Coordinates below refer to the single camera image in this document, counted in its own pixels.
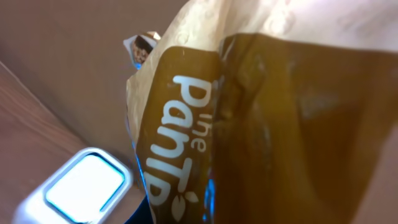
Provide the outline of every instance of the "brown label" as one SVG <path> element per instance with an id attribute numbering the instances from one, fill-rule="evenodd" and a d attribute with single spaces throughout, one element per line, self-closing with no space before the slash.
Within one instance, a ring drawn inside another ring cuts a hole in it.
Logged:
<path id="1" fill-rule="evenodd" d="M 398 55 L 260 34 L 223 44 L 215 223 L 349 223 L 398 120 Z"/>
<path id="2" fill-rule="evenodd" d="M 216 52 L 172 47 L 160 58 L 137 156 L 157 223 L 201 223 L 220 63 Z"/>

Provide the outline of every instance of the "white leaf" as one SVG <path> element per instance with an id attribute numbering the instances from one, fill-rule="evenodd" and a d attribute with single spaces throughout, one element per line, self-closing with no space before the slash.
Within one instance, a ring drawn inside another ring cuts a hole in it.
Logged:
<path id="1" fill-rule="evenodd" d="M 174 219 L 177 222 L 179 222 L 184 212 L 185 212 L 185 200 L 182 196 L 180 196 L 180 200 L 178 200 L 178 195 L 176 195 L 172 203 L 172 215 Z"/>
<path id="2" fill-rule="evenodd" d="M 186 198 L 188 201 L 192 202 L 192 203 L 195 203 L 195 202 L 198 202 L 198 201 L 199 201 L 197 195 L 196 195 L 194 192 L 186 192 L 186 193 L 185 193 L 185 198 Z"/>

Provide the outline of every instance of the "bright white screen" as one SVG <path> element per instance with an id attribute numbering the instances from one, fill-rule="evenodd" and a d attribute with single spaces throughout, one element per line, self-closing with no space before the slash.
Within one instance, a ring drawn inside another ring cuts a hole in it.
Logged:
<path id="1" fill-rule="evenodd" d="M 74 222 L 90 222 L 123 181 L 122 173 L 89 155 L 49 189 L 46 199 Z"/>

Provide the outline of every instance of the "device frame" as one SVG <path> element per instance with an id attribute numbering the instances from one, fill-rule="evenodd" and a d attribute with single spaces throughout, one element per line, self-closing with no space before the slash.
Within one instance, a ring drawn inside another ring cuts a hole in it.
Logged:
<path id="1" fill-rule="evenodd" d="M 51 175 L 41 186 L 35 189 L 18 207 L 16 214 L 14 215 L 14 224 L 18 223 L 43 223 L 53 224 L 57 223 L 71 223 L 76 224 L 66 214 L 60 211 L 59 208 L 52 205 L 45 198 L 47 191 L 60 180 L 68 171 L 70 171 L 77 163 L 79 163 L 84 157 L 89 155 L 100 156 L 105 162 L 113 166 L 118 172 L 124 176 L 124 181 L 111 196 L 111 198 L 104 204 L 102 209 L 98 213 L 98 217 L 95 220 L 90 221 L 92 224 L 100 224 L 105 221 L 111 211 L 124 197 L 127 191 L 132 185 L 132 174 L 129 169 L 119 162 L 112 155 L 108 154 L 102 149 L 95 147 L 88 147 L 80 152 L 76 153 L 69 161 L 67 161 L 61 168 L 59 168 L 53 175 Z"/>

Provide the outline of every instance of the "plastic bag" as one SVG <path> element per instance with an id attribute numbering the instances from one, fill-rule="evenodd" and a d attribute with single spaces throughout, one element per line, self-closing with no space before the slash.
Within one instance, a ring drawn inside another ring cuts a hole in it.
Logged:
<path id="1" fill-rule="evenodd" d="M 189 1 L 127 82 L 156 223 L 357 220 L 396 128 L 396 7 Z"/>

